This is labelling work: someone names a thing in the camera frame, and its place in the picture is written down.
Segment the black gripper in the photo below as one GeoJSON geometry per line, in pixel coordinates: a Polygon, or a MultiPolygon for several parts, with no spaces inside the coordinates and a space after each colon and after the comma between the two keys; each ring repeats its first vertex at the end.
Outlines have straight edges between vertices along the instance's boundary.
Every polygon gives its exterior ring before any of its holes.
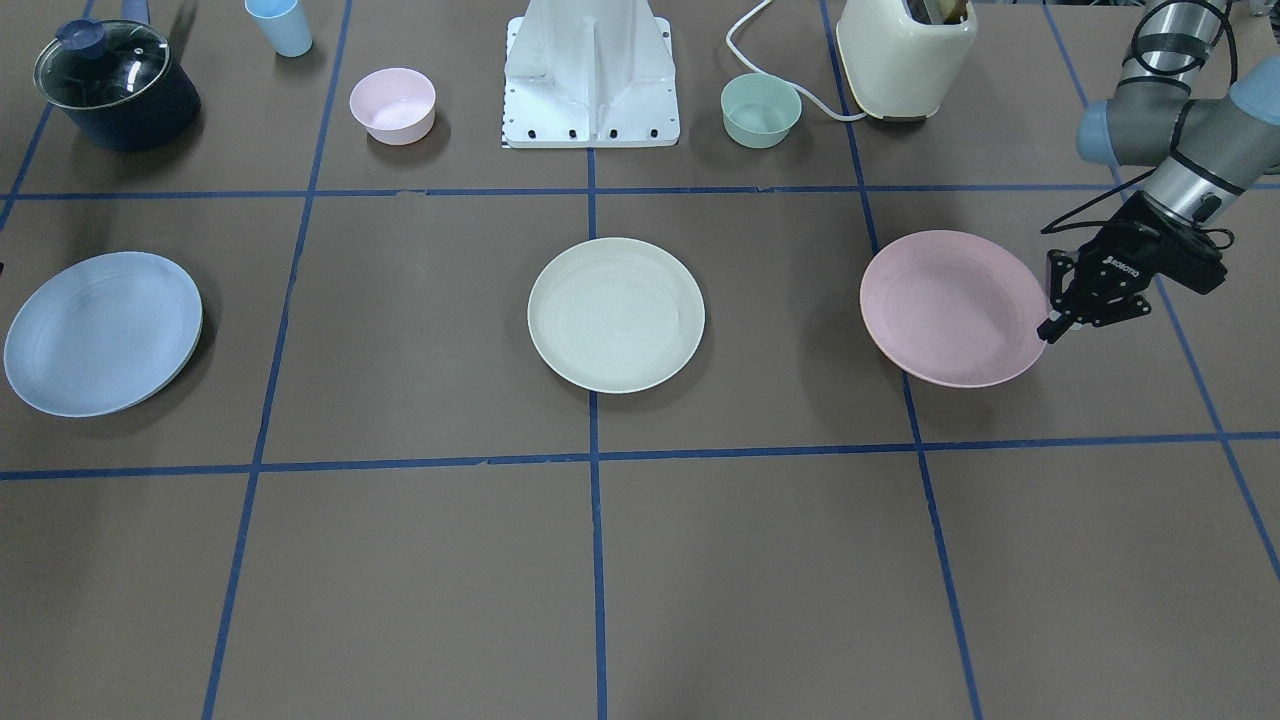
{"type": "Polygon", "coordinates": [[[1222,247],[1202,225],[1167,210],[1147,192],[1137,192],[1106,222],[1046,227],[1048,234],[1094,227],[1097,233],[1075,251],[1047,252],[1048,310],[1037,327],[1047,345],[1082,323],[1119,323],[1146,316],[1143,292],[1157,275],[1206,295],[1228,277],[1222,247]]]}

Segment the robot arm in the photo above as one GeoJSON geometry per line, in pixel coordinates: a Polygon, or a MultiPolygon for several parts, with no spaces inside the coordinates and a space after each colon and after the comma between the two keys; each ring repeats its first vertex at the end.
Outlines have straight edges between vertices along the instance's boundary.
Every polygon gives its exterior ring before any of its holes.
{"type": "Polygon", "coordinates": [[[1114,95],[1092,102],[1076,131],[1087,161],[1138,167],[1124,204],[1105,220],[1078,210],[1048,234],[1091,229],[1076,250],[1047,255],[1052,343],[1074,325],[1103,327],[1149,313],[1158,275],[1206,295],[1225,282],[1217,220],[1263,176],[1277,172],[1277,59],[1242,74],[1228,1],[1151,3],[1134,28],[1114,95]]]}

